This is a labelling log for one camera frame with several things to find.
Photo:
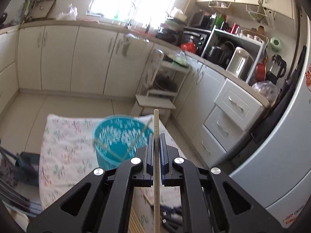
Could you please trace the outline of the cream kitchen cabinets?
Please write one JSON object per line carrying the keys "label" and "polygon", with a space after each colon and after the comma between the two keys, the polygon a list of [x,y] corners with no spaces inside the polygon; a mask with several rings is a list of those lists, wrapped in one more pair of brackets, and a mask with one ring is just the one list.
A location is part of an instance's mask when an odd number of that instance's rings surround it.
{"label": "cream kitchen cabinets", "polygon": [[[151,51],[175,50],[151,37],[136,59],[122,54],[125,30],[82,21],[40,21],[1,30],[1,108],[19,89],[132,98]],[[218,65],[193,55],[199,65],[182,86],[174,117],[191,139],[218,107],[242,130],[270,108],[267,99]]]}

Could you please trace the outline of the chrome kitchen faucet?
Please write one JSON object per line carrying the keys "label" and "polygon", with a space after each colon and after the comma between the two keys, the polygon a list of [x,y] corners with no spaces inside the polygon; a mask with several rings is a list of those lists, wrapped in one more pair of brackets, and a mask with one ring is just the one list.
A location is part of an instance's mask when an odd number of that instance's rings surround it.
{"label": "chrome kitchen faucet", "polygon": [[135,18],[135,12],[136,12],[135,3],[130,2],[129,11],[128,11],[127,25],[126,25],[126,28],[127,28],[127,29],[130,28],[130,26],[131,26],[131,24],[132,24],[132,21],[133,21],[134,18]]}

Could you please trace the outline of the white step stool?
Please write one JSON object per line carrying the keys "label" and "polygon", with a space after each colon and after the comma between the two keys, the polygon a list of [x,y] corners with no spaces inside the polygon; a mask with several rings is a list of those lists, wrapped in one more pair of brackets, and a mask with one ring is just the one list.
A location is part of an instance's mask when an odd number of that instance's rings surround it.
{"label": "white step stool", "polygon": [[130,116],[139,117],[151,115],[154,109],[159,110],[159,119],[162,124],[166,125],[171,112],[175,110],[176,107],[171,100],[166,98],[136,95],[135,104],[133,105]]}

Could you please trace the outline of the white rolling storage cart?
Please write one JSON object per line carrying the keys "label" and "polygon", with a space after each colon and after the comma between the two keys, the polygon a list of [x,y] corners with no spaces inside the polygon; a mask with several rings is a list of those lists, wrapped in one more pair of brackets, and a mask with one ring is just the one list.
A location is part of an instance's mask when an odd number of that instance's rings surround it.
{"label": "white rolling storage cart", "polygon": [[174,102],[190,72],[183,51],[151,51],[137,94],[167,98]]}

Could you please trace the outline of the floral tablecloth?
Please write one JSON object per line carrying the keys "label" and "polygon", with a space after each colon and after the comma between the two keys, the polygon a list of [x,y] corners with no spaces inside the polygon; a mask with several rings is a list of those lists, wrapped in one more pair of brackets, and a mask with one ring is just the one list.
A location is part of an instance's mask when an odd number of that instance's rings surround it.
{"label": "floral tablecloth", "polygon": [[[43,210],[98,167],[93,148],[93,130],[102,118],[69,118],[49,114],[43,133],[39,160],[39,197]],[[161,121],[166,144],[186,158]],[[153,187],[135,188],[132,206],[144,232],[153,232],[153,211],[145,201],[153,200]],[[160,187],[160,205],[181,206],[179,187]]]}

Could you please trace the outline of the white refrigerator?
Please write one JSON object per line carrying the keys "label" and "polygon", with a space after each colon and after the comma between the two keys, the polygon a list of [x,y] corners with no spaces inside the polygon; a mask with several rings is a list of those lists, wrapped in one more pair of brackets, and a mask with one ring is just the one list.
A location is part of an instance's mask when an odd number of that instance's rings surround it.
{"label": "white refrigerator", "polygon": [[288,228],[302,218],[310,198],[310,17],[306,55],[282,118],[230,177]]}

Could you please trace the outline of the red plastic bag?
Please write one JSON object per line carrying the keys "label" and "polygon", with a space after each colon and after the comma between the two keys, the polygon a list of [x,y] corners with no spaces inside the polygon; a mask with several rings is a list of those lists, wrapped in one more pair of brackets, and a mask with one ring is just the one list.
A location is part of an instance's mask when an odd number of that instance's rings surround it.
{"label": "red plastic bag", "polygon": [[180,48],[183,51],[187,51],[187,52],[194,53],[194,54],[197,52],[196,45],[193,42],[182,43],[180,45]]}

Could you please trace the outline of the white electric kettle pot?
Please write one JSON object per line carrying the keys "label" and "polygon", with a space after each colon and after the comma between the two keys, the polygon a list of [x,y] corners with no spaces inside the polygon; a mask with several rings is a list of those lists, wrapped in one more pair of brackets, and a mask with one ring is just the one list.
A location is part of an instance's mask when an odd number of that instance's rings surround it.
{"label": "white electric kettle pot", "polygon": [[244,81],[247,78],[253,63],[253,57],[245,49],[236,47],[226,71]]}

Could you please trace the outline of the white hanging bag on cabinet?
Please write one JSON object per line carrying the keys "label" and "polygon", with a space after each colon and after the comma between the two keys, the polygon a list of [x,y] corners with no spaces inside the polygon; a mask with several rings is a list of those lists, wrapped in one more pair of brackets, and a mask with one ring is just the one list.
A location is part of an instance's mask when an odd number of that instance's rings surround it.
{"label": "white hanging bag on cabinet", "polygon": [[148,39],[126,34],[123,38],[122,54],[128,59],[136,59],[144,52],[148,44]]}

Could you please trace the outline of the black toaster oven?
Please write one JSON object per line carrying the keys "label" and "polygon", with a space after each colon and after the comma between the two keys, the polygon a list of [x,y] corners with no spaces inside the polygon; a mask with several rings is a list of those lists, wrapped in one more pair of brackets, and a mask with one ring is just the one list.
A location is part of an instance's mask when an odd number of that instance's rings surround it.
{"label": "black toaster oven", "polygon": [[179,40],[179,47],[182,43],[193,42],[196,45],[196,55],[200,56],[210,37],[211,30],[200,28],[185,27]]}

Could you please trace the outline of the red pot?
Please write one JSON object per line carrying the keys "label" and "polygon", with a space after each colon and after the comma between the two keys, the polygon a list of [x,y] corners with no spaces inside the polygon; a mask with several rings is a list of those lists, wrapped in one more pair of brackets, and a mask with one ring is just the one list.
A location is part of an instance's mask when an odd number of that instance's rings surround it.
{"label": "red pot", "polygon": [[257,82],[262,82],[266,78],[266,64],[265,63],[258,63],[256,65],[256,72],[255,72],[255,80]]}

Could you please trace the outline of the white shelf rack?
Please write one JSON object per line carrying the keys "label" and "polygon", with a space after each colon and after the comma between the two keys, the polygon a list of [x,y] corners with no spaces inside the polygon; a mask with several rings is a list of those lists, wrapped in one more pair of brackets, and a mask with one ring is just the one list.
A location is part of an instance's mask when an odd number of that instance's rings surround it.
{"label": "white shelf rack", "polygon": [[201,57],[252,85],[256,66],[264,59],[266,44],[213,28]]}

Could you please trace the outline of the white plastic bag on counter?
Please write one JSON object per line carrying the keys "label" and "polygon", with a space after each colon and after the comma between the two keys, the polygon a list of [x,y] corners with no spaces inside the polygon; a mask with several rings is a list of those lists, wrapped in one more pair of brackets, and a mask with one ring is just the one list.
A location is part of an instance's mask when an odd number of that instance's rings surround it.
{"label": "white plastic bag on counter", "polygon": [[56,20],[58,21],[76,21],[78,16],[78,8],[70,4],[67,12],[61,12],[57,15]]}

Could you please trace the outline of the wall utensil rack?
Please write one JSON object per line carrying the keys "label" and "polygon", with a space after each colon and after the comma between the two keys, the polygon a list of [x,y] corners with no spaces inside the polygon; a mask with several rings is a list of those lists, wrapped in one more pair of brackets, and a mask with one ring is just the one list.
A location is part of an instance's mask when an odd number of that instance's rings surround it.
{"label": "wall utensil rack", "polygon": [[21,22],[47,19],[55,4],[56,0],[25,0],[21,12]]}

